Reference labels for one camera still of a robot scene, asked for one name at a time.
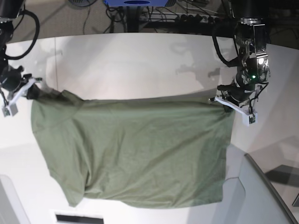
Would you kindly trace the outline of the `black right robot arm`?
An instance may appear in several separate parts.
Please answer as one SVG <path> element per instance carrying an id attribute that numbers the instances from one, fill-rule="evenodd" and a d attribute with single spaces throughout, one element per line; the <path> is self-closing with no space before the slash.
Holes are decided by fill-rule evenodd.
<path id="1" fill-rule="evenodd" d="M 23 9 L 23 0 L 2 0 L 0 2 L 0 86 L 7 91 L 15 91 L 21 83 L 21 69 L 8 64 L 6 44 L 14 33 L 13 20 Z"/>

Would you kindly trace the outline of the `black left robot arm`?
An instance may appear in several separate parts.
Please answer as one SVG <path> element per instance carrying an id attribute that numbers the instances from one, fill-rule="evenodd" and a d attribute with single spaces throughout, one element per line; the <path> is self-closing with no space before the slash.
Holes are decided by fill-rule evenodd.
<path id="1" fill-rule="evenodd" d="M 224 100 L 241 106 L 252 104 L 251 94 L 257 86 L 265 88 L 270 76 L 269 57 L 266 52 L 268 41 L 265 20 L 269 15 L 266 0 L 232 0 L 231 16 L 217 23 L 212 39 L 219 59 L 227 67 L 236 67 L 237 74 L 229 85 L 219 85 Z M 220 52 L 217 41 L 218 30 L 228 28 L 232 33 L 236 58 L 228 61 Z"/>

